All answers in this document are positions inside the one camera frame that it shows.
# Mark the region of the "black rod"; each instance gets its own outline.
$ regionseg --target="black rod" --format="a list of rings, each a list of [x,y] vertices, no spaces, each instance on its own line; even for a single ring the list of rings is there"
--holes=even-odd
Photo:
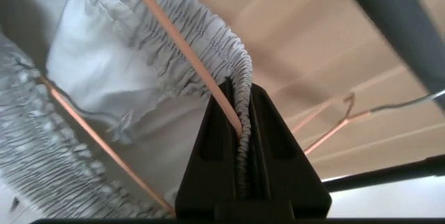
[[[445,46],[419,0],[356,0],[431,92],[445,87]],[[436,102],[445,109],[445,97]]]
[[[365,186],[374,186],[390,182],[399,182],[406,179],[415,179],[433,175],[445,175],[445,154],[430,157],[423,161],[407,163],[391,168],[383,168],[340,179],[333,179],[323,182],[323,185],[328,192],[334,193],[337,191],[357,189]]]

